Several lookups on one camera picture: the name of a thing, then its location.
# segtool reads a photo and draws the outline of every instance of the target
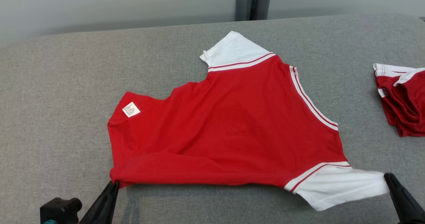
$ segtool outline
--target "white sleeve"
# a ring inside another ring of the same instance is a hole
[[[252,62],[270,52],[238,32],[229,32],[221,41],[199,57],[208,68]]]
[[[389,191],[381,172],[337,167],[320,170],[297,189],[296,193],[317,211]]]

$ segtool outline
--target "red stripe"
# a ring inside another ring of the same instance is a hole
[[[214,67],[210,67],[210,68],[208,68],[208,69],[211,69],[211,68],[226,67],[226,66],[231,66],[231,65],[248,64],[248,63],[251,63],[251,62],[258,61],[259,59],[264,58],[265,56],[268,56],[268,55],[270,55],[270,54],[273,54],[273,52],[270,52],[270,53],[268,53],[268,54],[266,54],[266,55],[264,55],[264,56],[262,56],[262,57],[260,57],[260,58],[257,58],[257,59],[255,59],[255,60],[253,60],[253,61],[250,61],[250,62],[240,62],[240,63],[234,63],[234,64],[230,64],[230,65],[214,66]]]
[[[316,170],[314,170],[314,171],[312,171],[310,174],[308,174],[305,178],[303,178],[301,181],[299,181],[292,189],[291,189],[291,192],[293,192],[297,187],[298,187],[298,185],[300,185],[300,183],[302,183],[304,180],[306,180],[308,177],[310,177],[312,174],[314,174],[315,172],[317,172],[320,168],[323,168],[324,166],[327,166],[327,165],[330,165],[330,166],[339,166],[339,167],[351,167],[350,165],[331,165],[331,164],[325,164],[325,165],[322,165],[322,166],[320,166],[320,167],[318,167]]]
[[[298,84],[298,87],[299,87],[299,90],[301,91],[301,93],[302,93],[302,95],[304,96],[304,98],[307,100],[307,102],[311,105],[311,107],[313,107],[313,109],[314,109],[314,111],[324,120],[324,121],[326,121],[326,123],[328,123],[328,124],[330,124],[330,125],[333,125],[333,126],[335,126],[335,127],[338,127],[338,125],[336,125],[336,124],[333,124],[333,123],[331,123],[331,122],[329,122],[326,118],[324,118],[322,115],[320,115],[320,113],[317,111],[317,109],[316,109],[316,107],[310,102],[310,100],[307,98],[307,95],[306,94],[304,94],[304,92],[302,91],[302,88],[301,88],[301,85],[299,84],[299,81],[298,81],[298,76],[296,75],[297,73],[296,73],[296,71],[295,71],[295,67],[293,67],[293,70],[294,70],[294,76],[296,77],[295,78],[295,80],[297,81],[297,84]]]

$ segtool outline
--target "gray fabric surface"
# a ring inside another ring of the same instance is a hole
[[[89,206],[112,168],[107,121],[126,91],[167,97],[205,78],[199,59],[229,31],[298,68],[314,104],[338,122],[358,169],[393,172],[425,207],[425,138],[387,124],[372,64],[425,67],[425,23],[396,14],[312,17],[54,35],[0,50],[0,217],[38,223],[54,197]],[[389,195],[316,212],[259,185],[133,185],[114,223],[397,223]]]

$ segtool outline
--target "white wall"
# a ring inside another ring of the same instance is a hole
[[[235,0],[0,0],[0,47],[63,32],[233,21]]]
[[[235,0],[0,0],[0,47],[40,35],[234,20]],[[397,12],[425,0],[271,0],[269,19]]]
[[[425,0],[270,0],[268,19],[388,12],[425,17]]]

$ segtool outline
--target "white tag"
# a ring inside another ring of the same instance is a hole
[[[127,117],[132,117],[132,116],[140,113],[140,110],[137,109],[137,107],[134,105],[133,102],[131,102],[127,106],[125,106],[123,111],[127,115]]]

